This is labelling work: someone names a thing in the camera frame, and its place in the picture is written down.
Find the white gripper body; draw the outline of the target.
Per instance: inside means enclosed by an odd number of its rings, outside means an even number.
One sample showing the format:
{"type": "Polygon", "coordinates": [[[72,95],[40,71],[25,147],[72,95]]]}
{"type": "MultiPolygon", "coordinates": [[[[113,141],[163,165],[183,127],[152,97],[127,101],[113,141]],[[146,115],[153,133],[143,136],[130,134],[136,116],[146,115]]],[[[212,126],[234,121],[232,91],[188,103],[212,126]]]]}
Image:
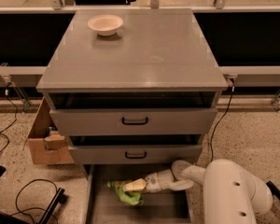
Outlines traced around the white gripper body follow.
{"type": "Polygon", "coordinates": [[[145,181],[147,182],[146,185],[146,192],[148,193],[156,193],[161,191],[161,184],[158,178],[157,173],[153,173],[150,175],[147,175],[145,177],[145,181]]]}

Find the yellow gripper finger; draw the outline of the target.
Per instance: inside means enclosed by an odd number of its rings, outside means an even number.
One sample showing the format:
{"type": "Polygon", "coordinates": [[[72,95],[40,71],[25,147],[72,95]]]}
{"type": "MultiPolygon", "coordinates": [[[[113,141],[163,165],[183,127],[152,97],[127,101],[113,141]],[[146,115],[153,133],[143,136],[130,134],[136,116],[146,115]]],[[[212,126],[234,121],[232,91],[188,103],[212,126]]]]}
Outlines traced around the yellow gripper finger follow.
{"type": "Polygon", "coordinates": [[[127,181],[123,184],[123,190],[127,191],[142,191],[147,186],[147,182],[143,178],[136,179],[134,181],[127,181]]]}

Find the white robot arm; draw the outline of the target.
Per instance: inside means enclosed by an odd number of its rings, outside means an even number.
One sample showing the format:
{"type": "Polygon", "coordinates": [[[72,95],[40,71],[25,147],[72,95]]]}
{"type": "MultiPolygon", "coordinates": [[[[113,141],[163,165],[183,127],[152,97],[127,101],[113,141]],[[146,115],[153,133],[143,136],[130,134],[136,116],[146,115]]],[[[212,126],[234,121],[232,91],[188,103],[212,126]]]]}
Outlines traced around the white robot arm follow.
{"type": "Polygon", "coordinates": [[[167,170],[125,183],[123,190],[180,191],[195,183],[203,187],[204,224],[257,224],[256,216],[268,213],[273,206],[272,192],[264,181],[224,159],[205,168],[177,160],[167,170]]]}

